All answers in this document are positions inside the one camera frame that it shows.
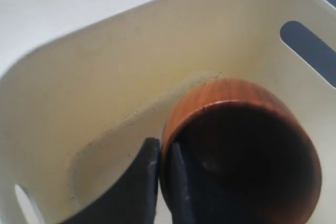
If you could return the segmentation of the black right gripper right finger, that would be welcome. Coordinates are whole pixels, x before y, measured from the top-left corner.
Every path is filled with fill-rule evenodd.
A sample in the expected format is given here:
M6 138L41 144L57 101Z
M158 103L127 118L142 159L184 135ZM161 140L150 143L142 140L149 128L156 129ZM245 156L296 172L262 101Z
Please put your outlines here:
M170 211L173 223L195 223L187 166L179 143L173 143L171 146Z

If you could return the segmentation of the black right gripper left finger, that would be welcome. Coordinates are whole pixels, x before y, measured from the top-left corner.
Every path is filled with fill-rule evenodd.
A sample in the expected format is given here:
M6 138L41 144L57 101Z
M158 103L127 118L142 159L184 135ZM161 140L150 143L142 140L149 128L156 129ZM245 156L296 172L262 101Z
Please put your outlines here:
M118 181L67 223L154 223L159 157L160 141L146 138Z

